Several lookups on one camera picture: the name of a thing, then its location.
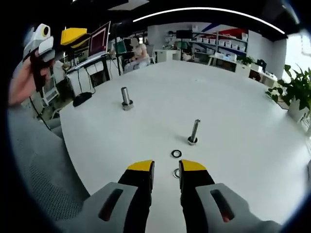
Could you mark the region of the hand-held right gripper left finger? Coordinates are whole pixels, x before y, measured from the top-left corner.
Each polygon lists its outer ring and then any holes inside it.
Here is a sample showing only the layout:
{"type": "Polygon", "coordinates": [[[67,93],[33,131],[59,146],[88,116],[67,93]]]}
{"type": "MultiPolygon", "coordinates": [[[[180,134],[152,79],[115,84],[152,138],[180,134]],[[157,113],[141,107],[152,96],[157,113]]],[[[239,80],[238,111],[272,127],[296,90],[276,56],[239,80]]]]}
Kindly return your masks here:
{"type": "Polygon", "coordinates": [[[77,216],[57,222],[63,233],[143,233],[152,204],[155,163],[130,165],[83,203],[77,216]]]}

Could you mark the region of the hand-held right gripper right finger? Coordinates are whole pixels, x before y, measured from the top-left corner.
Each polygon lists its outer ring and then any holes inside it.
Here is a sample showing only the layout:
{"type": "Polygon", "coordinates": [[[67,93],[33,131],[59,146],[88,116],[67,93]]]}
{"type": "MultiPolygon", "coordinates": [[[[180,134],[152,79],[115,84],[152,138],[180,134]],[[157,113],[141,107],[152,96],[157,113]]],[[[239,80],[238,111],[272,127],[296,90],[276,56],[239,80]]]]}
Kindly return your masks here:
{"type": "Polygon", "coordinates": [[[281,226],[251,213],[248,202],[215,183],[200,163],[179,161],[181,206],[189,233],[278,233],[281,226]]]}

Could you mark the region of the person's left hand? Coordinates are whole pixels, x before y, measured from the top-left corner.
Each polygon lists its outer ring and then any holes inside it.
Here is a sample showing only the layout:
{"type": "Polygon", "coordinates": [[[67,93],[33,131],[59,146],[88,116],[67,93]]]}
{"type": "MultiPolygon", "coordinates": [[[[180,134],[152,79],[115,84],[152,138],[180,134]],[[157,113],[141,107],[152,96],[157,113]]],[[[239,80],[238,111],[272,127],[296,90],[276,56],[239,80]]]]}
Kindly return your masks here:
{"type": "MultiPolygon", "coordinates": [[[[44,63],[43,66],[40,66],[40,78],[44,80],[43,85],[48,83],[51,79],[50,68],[54,65],[54,59],[44,63]]],[[[30,95],[36,91],[35,79],[34,79],[34,70],[36,66],[32,65],[31,57],[27,58],[22,66],[22,69],[18,73],[18,95],[21,100],[25,100],[30,95]]]]}

